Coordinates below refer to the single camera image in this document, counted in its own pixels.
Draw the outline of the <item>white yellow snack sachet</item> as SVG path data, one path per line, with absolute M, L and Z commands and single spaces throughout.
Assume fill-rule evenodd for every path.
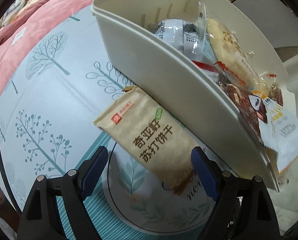
M 282 174 L 298 157 L 298 118 L 272 99 L 258 96 L 255 104 L 263 145 L 276 153 Z

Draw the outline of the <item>maroon coffee sachet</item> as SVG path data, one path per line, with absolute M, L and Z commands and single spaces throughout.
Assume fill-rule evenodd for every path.
M 258 141 L 263 143 L 259 121 L 262 121 L 264 124 L 268 123 L 267 111 L 263 100 L 252 92 L 233 84 L 225 84 L 224 91 L 239 109 Z

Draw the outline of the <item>pink bed quilt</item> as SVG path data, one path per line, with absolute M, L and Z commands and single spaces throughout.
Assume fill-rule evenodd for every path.
M 53 28 L 92 0 L 39 0 L 0 30 L 0 96 L 31 49 Z

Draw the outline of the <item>beige soda cracker packet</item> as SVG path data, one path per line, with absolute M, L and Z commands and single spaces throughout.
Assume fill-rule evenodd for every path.
M 126 87 L 94 124 L 175 194 L 182 194 L 194 174 L 191 151 L 198 143 L 144 90 Z

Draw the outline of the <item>clear pack rice cracker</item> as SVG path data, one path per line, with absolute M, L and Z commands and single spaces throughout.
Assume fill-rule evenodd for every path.
M 218 66 L 235 86 L 251 92 L 258 91 L 266 96 L 269 88 L 253 69 L 238 40 L 225 24 L 214 18 L 206 20 L 206 33 Z

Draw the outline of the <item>grey office chair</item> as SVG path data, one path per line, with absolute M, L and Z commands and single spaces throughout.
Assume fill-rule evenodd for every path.
M 298 18 L 280 0 L 236 0 L 240 9 L 270 42 L 281 61 L 298 54 Z

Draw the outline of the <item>white plastic storage bin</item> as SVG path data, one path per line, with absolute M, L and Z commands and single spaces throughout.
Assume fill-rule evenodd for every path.
M 227 0 L 93 0 L 91 11 L 110 62 L 178 118 L 240 177 L 261 176 L 266 187 L 280 191 L 278 173 L 251 133 L 240 111 L 214 81 L 191 60 L 149 31 L 167 18 L 197 20 L 203 3 L 251 53 L 259 73 L 274 72 L 284 109 L 296 112 L 286 85 L 288 72 L 255 24 Z

